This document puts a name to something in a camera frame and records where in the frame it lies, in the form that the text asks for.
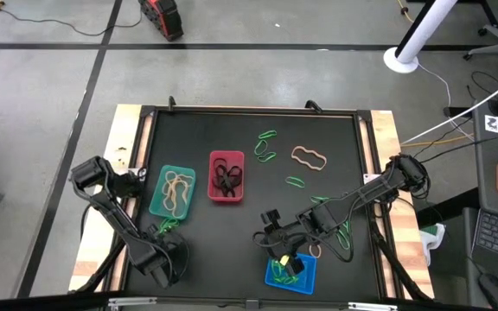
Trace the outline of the silver beam bracket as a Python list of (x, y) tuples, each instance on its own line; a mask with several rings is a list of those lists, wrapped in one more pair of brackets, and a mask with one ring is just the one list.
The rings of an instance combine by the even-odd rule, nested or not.
[(122, 307), (153, 305), (157, 301), (156, 297), (115, 297), (108, 300), (107, 307), (111, 311), (119, 311)]
[(349, 302), (347, 310), (355, 311), (399, 311), (396, 305), (367, 303), (367, 302)]

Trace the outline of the white floor stand pole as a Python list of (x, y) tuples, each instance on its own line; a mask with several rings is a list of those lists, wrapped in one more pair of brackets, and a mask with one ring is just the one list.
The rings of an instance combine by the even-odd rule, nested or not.
[(415, 71), (419, 52), (456, 3), (457, 0), (427, 0), (400, 44), (384, 53), (385, 65), (396, 73)]

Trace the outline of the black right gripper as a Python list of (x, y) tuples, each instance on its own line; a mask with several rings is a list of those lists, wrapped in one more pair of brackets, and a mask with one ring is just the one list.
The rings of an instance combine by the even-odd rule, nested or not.
[[(255, 232), (255, 244), (264, 249), (269, 257), (280, 259), (279, 276), (297, 276), (304, 271), (302, 259), (295, 257), (298, 248), (308, 242), (306, 232), (297, 232), (301, 224), (294, 221), (288, 225), (280, 225), (280, 214), (276, 209), (261, 213), (260, 218), (265, 228), (261, 232)], [(290, 259), (281, 259), (284, 256), (295, 257), (291, 260), (291, 272)]]

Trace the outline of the red black floor device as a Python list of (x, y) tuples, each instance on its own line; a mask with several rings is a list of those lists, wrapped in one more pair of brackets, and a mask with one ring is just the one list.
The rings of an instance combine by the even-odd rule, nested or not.
[(175, 0), (138, 0), (144, 15), (167, 41), (183, 36), (182, 19)]

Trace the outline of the black side desk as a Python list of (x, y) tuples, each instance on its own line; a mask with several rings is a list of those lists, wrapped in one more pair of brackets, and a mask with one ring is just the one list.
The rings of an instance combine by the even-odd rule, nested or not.
[[(498, 213), (498, 190), (496, 188), (498, 133), (485, 130), (485, 115), (496, 116), (488, 107), (485, 106), (482, 106), (474, 111), (475, 134), (476, 138), (481, 141), (476, 145), (476, 166), (481, 207), (480, 210), (489, 213)], [(490, 270), (487, 271), (495, 276), (498, 276)]]

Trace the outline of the blue plastic basket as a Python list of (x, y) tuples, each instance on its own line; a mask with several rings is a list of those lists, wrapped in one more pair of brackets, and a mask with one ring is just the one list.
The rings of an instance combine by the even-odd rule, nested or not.
[(312, 295), (315, 288), (316, 280), (316, 259), (310, 255), (298, 253), (304, 264), (304, 271), (297, 275), (298, 282), (292, 284), (277, 284), (272, 281), (271, 260), (268, 260), (267, 269), (265, 273), (265, 283), (269, 286), (293, 291), (299, 294)]

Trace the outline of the teal plastic basket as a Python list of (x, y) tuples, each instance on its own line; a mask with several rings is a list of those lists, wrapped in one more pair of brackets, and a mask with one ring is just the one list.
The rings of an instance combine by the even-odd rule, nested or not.
[[(163, 199), (164, 195), (162, 194), (162, 187), (165, 183), (164, 177), (165, 173), (167, 171), (174, 171), (177, 174), (183, 174), (183, 175), (188, 175), (192, 176), (194, 178), (193, 183), (191, 188), (188, 191), (188, 203), (185, 204), (182, 200), (182, 186), (178, 185), (176, 187), (177, 191), (177, 209), (176, 209), (176, 216), (173, 217), (171, 212), (167, 211), (164, 206), (163, 206)], [(155, 187), (155, 191), (153, 193), (153, 197), (150, 202), (150, 207), (149, 211), (151, 214), (166, 218), (166, 219), (178, 219), (178, 220), (184, 220), (188, 216), (188, 210), (191, 204), (193, 192), (195, 190), (195, 182), (196, 182), (196, 173), (192, 168), (184, 168), (184, 167), (178, 167), (178, 166), (172, 166), (172, 165), (164, 165), (161, 168), (160, 174), (157, 179), (157, 184)]]

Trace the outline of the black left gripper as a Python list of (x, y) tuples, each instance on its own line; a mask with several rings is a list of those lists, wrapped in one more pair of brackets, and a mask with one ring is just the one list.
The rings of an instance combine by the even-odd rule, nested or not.
[(175, 271), (183, 272), (187, 269), (187, 241), (177, 232), (171, 232), (170, 235), (169, 229), (160, 229), (157, 241), (172, 259)]

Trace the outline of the black overhead frame beam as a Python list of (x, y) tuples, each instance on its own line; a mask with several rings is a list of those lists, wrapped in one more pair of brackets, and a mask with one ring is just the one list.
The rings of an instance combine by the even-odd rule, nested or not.
[[(108, 300), (115, 297), (143, 296), (127, 296), (123, 292), (98, 292), (17, 298), (0, 300), (0, 311), (88, 311), (95, 308), (108, 308)], [(156, 304), (170, 304), (174, 301), (172, 297), (157, 297), (157, 299)], [(396, 298), (385, 298), (374, 303), (396, 305), (399, 311), (498, 311), (496, 308), (479, 308), (443, 304), (435, 301), (414, 301)], [(325, 306), (342, 310), (347, 309), (348, 302), (327, 302)]]

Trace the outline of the red plastic basket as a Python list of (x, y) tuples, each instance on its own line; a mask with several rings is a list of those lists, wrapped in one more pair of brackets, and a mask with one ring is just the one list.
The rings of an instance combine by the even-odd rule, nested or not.
[[(242, 182), (235, 188), (236, 197), (223, 197), (222, 192), (213, 186), (214, 169), (213, 163), (217, 158), (223, 158), (227, 161), (227, 166), (239, 166), (243, 169)], [(210, 200), (223, 203), (237, 203), (243, 199), (244, 196), (244, 178), (245, 178), (245, 155), (237, 150), (215, 150), (212, 151), (209, 157), (209, 173), (208, 173), (208, 187), (207, 196)]]

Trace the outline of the black computer mouse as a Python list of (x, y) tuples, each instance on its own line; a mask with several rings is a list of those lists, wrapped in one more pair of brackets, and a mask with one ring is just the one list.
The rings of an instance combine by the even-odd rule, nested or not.
[(489, 305), (498, 309), (498, 277), (483, 273), (478, 276), (477, 282)]

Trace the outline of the green white bag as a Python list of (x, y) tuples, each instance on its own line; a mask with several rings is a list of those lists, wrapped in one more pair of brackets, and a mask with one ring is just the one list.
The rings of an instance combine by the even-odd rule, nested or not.
[(426, 264), (431, 264), (431, 251), (437, 249), (443, 242), (445, 234), (445, 225), (437, 223), (428, 226), (419, 231), (423, 253), (425, 255)]

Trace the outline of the black floor power strip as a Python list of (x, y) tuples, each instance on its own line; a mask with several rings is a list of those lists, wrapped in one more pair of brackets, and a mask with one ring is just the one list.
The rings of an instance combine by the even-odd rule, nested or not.
[(473, 117), (473, 113), (468, 110), (467, 107), (452, 107), (452, 106), (446, 106), (443, 108), (443, 114), (447, 118), (454, 118), (454, 117), (465, 117), (465, 118), (471, 118)]

